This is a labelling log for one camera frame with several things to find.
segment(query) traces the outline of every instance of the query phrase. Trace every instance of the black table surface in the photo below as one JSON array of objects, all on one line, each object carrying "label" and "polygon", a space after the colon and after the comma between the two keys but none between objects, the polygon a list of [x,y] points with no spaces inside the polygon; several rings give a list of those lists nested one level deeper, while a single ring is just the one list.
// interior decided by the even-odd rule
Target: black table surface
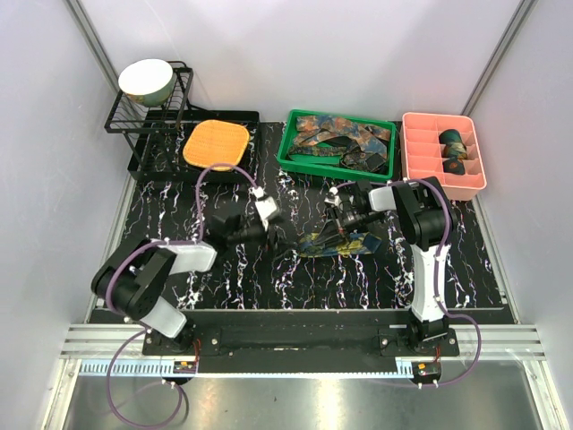
[{"label": "black table surface", "polygon": [[[261,123],[260,148],[249,151],[257,151],[253,163],[258,184],[282,210],[285,222],[279,230],[294,242],[320,229],[326,192],[342,181],[281,169],[276,154],[283,130],[284,123]],[[139,183],[124,237],[191,238],[198,229],[194,189],[186,183]],[[201,196],[207,219],[229,205],[254,211],[247,185],[205,184]],[[501,308],[473,204],[453,202],[453,207],[459,224],[447,259],[446,303],[450,308]],[[384,228],[387,236],[376,254],[369,255],[303,258],[291,251],[273,258],[257,245],[238,245],[220,257],[216,270],[171,276],[164,297],[180,309],[401,308],[410,303],[415,287],[412,252],[395,213],[389,212]]]}]

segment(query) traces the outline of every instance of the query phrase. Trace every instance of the organizer compartment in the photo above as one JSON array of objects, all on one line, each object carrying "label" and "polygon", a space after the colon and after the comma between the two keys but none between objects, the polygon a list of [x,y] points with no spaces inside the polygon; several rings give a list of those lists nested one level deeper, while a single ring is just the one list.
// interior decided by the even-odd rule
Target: organizer compartment
[{"label": "organizer compartment", "polygon": [[[420,179],[436,176],[451,200],[471,200],[485,188],[487,181],[471,118],[409,112],[404,114],[402,120],[402,165],[405,177]],[[449,129],[459,131],[467,148],[467,159],[463,160],[465,175],[443,171],[446,145],[440,144],[439,136]]]}]

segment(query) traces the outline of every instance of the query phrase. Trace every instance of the orange silicone mat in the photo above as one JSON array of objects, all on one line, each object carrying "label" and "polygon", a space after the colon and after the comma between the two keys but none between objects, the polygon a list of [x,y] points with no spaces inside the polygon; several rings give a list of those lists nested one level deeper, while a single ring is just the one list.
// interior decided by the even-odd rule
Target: orange silicone mat
[{"label": "orange silicone mat", "polygon": [[192,166],[207,168],[214,163],[237,165],[249,143],[242,125],[210,119],[195,126],[183,148],[183,158]]}]

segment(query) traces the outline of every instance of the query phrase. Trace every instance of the white wall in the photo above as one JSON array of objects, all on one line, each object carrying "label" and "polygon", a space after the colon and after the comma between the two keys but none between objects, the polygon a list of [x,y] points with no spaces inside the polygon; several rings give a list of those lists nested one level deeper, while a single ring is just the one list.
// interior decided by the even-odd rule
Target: white wall
[{"label": "white wall", "polygon": [[573,421],[573,3],[539,2],[473,118],[488,187],[482,192],[525,323],[541,333]]},{"label": "white wall", "polygon": [[398,119],[461,111],[518,0],[83,0],[115,68],[194,68],[192,100]]},{"label": "white wall", "polygon": [[126,178],[113,101],[60,0],[0,1],[0,427],[37,428]]}]

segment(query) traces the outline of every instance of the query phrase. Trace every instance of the green bowl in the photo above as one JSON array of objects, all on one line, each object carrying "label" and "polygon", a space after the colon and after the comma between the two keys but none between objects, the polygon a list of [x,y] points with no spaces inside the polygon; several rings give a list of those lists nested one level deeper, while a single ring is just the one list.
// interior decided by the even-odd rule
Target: green bowl
[{"label": "green bowl", "polygon": [[133,63],[119,75],[119,88],[135,103],[153,108],[164,104],[175,88],[171,64],[149,59]]}]

